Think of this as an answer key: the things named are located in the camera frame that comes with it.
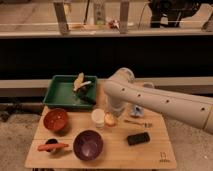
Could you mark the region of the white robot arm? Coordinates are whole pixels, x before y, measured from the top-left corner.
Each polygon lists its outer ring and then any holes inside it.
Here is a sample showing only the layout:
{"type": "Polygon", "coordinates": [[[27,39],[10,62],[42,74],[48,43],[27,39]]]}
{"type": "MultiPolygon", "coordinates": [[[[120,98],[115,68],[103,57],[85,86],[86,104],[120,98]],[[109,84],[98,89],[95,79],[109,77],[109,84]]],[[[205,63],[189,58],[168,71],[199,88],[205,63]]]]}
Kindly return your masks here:
{"type": "Polygon", "coordinates": [[[112,114],[119,117],[128,102],[213,134],[213,98],[138,86],[134,80],[133,72],[123,67],[104,82],[112,114]]]}

